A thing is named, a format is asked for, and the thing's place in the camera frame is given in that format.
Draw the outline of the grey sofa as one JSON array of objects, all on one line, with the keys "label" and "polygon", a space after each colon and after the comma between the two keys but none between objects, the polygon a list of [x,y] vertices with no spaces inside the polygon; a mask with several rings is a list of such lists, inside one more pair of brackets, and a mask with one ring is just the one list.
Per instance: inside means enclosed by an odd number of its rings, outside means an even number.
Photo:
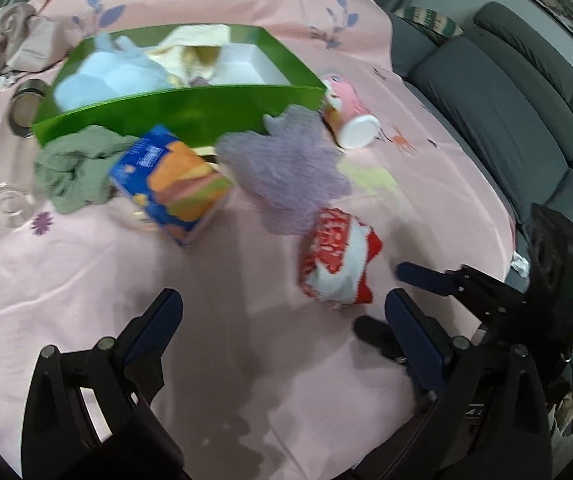
[{"label": "grey sofa", "polygon": [[446,38],[399,15],[391,62],[507,204],[525,250],[541,204],[573,222],[573,66],[499,2]]}]

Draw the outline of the green cardboard box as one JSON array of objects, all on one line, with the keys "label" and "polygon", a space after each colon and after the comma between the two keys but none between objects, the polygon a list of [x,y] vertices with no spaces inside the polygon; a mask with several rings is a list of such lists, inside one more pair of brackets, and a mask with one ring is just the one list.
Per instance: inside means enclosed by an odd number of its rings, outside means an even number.
[{"label": "green cardboard box", "polygon": [[44,145],[90,125],[123,136],[143,136],[163,125],[192,148],[212,145],[228,132],[262,132],[266,115],[291,104],[314,112],[326,86],[288,47],[258,26],[232,24],[207,86],[179,88],[62,112],[53,90],[41,102],[32,131]]}]

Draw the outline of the red white sock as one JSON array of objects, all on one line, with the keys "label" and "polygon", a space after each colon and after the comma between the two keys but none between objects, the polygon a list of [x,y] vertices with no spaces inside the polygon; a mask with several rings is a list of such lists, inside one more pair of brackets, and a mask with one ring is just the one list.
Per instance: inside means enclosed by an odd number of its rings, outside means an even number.
[{"label": "red white sock", "polygon": [[367,266],[382,249],[372,226],[339,208],[323,208],[303,257],[299,286],[318,301],[371,304]]}]

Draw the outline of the blue plush toy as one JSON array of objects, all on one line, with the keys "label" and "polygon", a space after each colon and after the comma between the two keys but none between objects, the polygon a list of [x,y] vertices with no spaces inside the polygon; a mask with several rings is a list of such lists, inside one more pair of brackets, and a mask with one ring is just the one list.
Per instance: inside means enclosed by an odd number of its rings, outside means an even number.
[{"label": "blue plush toy", "polygon": [[93,44],[94,51],[76,72],[54,86],[53,99],[61,112],[174,88],[167,70],[128,37],[113,40],[102,32]]}]

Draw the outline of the crumpled beige cloth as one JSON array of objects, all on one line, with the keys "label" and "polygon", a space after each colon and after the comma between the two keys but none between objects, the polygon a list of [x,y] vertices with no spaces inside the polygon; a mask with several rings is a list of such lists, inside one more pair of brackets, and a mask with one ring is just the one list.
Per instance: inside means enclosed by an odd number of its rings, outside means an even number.
[{"label": "crumpled beige cloth", "polygon": [[0,8],[0,79],[14,73],[41,73],[69,50],[62,22],[39,15],[26,2]]}]

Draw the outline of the pink cartoon paper cup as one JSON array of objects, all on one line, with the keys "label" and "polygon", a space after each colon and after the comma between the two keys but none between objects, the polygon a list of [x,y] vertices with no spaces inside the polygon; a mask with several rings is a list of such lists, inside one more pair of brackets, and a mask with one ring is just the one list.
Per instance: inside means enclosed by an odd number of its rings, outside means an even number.
[{"label": "pink cartoon paper cup", "polygon": [[321,81],[326,86],[321,116],[334,141],[344,150],[365,148],[379,134],[379,119],[362,103],[355,87],[345,77],[326,74]]}]

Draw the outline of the clear glass jar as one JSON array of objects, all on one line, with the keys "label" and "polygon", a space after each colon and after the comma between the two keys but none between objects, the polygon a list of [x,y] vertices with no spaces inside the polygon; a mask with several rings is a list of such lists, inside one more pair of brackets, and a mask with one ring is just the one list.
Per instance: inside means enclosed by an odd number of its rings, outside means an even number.
[{"label": "clear glass jar", "polygon": [[24,226],[44,200],[35,180],[34,162],[40,145],[32,122],[48,89],[41,79],[22,82],[0,124],[0,224],[6,228]]}]

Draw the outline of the blue orange tissue pack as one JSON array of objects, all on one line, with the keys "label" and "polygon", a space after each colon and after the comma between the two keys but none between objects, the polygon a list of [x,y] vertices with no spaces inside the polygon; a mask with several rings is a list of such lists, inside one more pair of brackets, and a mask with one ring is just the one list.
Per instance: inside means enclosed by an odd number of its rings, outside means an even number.
[{"label": "blue orange tissue pack", "polygon": [[180,246],[193,242],[233,188],[227,177],[162,125],[137,140],[108,177]]}]

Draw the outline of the cream fluffy towel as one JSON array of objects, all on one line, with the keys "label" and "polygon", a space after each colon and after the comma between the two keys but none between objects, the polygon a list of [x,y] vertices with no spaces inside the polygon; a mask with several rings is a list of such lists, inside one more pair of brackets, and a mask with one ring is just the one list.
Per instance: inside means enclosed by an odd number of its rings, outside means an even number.
[{"label": "cream fluffy towel", "polygon": [[187,87],[195,79],[213,77],[220,52],[230,41],[226,24],[180,25],[145,53],[166,70],[174,86]]}]

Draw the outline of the purple mesh bath sponge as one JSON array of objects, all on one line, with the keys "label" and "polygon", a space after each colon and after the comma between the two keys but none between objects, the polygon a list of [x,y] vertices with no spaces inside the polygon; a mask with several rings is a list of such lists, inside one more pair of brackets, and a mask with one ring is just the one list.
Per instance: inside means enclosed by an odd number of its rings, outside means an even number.
[{"label": "purple mesh bath sponge", "polygon": [[230,132],[215,144],[218,162],[254,200],[272,234],[303,235],[321,210],[351,193],[338,170],[341,151],[326,136],[320,115],[291,104],[264,116],[266,132]]}]

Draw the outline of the green knitted cloth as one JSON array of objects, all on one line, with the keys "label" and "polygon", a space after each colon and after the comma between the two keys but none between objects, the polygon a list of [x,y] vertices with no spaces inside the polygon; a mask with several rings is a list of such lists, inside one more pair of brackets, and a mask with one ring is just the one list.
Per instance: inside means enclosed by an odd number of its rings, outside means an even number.
[{"label": "green knitted cloth", "polygon": [[108,171],[137,140],[97,125],[60,136],[37,155],[36,181],[58,214],[104,204],[111,196]]}]

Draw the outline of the striped cushion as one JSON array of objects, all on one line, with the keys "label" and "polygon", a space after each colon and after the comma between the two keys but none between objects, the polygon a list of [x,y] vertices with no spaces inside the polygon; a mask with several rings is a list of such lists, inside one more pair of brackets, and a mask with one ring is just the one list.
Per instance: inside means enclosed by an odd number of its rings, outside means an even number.
[{"label": "striped cushion", "polygon": [[463,28],[452,18],[435,10],[420,6],[406,6],[395,11],[409,25],[422,32],[436,46],[463,34]]}]

